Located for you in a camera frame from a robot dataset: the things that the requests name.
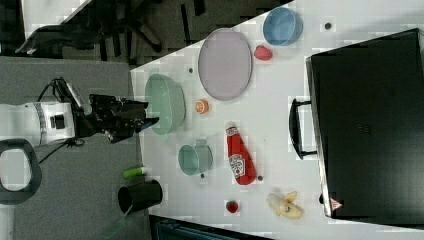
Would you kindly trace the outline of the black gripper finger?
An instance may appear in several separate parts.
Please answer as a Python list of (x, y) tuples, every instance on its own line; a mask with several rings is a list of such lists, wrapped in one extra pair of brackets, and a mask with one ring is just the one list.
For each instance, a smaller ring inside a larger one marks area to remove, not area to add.
[(148, 102), (140, 102), (135, 100), (126, 99), (123, 101), (122, 110), (123, 111), (141, 111), (148, 107)]
[(136, 132), (141, 132), (144, 129), (147, 129), (151, 126), (153, 126), (154, 124), (156, 124), (159, 121), (158, 117), (154, 117), (154, 118), (145, 118), (144, 120), (140, 121), (137, 123), (136, 127), (135, 127), (135, 131)]

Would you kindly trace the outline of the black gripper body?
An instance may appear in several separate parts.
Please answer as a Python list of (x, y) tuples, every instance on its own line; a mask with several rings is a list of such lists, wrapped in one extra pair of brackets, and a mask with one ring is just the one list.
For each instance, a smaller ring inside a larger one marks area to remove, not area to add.
[(87, 138), (103, 133), (114, 144), (132, 137), (138, 122), (146, 117), (146, 109), (141, 111), (123, 111), (122, 104), (127, 98), (91, 94), (89, 106), (91, 113), (78, 110), (74, 115), (75, 136)]

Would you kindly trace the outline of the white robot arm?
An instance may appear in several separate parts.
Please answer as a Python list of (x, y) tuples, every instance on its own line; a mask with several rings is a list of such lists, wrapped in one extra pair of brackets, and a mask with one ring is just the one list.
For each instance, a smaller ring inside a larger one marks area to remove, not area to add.
[(1, 158), (13, 151), (15, 160), (28, 162), (30, 179), (21, 189), (1, 187), (1, 203), (17, 205), (30, 199), (42, 182), (41, 161), (35, 149), (60, 144), (75, 145), (81, 138), (105, 134), (114, 144), (156, 124), (146, 116), (148, 104), (109, 95), (92, 94), (87, 105), (69, 102), (30, 102), (1, 106)]

